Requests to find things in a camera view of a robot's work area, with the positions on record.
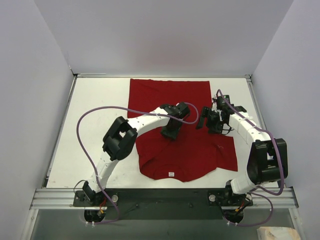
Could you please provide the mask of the red t-shirt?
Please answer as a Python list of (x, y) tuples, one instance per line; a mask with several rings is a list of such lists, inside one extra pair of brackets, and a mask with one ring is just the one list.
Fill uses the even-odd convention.
[[(128, 107), (151, 112), (163, 104), (191, 103), (188, 122), (196, 119), (196, 110), (212, 102), (209, 81), (161, 81), (131, 79)], [(136, 140), (140, 172), (154, 180), (174, 178), (189, 182), (216, 168), (237, 171), (234, 139), (209, 134), (205, 128), (183, 124), (175, 140), (164, 137), (160, 128)]]

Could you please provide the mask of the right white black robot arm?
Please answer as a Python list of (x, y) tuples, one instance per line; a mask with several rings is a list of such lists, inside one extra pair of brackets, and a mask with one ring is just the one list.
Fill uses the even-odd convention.
[(286, 141), (260, 128), (243, 106), (230, 103), (229, 95), (217, 95), (210, 107), (202, 108), (196, 127), (206, 126), (210, 133), (222, 134), (225, 125), (236, 131), (250, 147), (245, 172), (227, 183), (232, 193), (247, 194), (263, 189), (265, 184), (279, 182), (279, 190), (273, 195), (281, 195), (288, 176)]

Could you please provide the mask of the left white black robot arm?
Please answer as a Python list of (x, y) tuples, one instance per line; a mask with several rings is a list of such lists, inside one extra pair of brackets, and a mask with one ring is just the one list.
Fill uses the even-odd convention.
[(129, 112), (138, 113), (140, 116), (125, 119), (117, 117), (102, 142), (102, 151), (109, 156), (108, 160), (100, 160), (98, 166), (94, 166), (94, 173), (82, 187), (84, 199), (92, 206), (101, 203), (102, 190), (119, 161), (128, 157), (135, 145), (137, 138), (156, 128), (161, 128), (160, 133), (171, 140), (178, 136), (184, 120), (190, 115), (190, 109), (185, 102), (177, 105), (163, 104), (151, 112), (141, 112), (128, 109)]

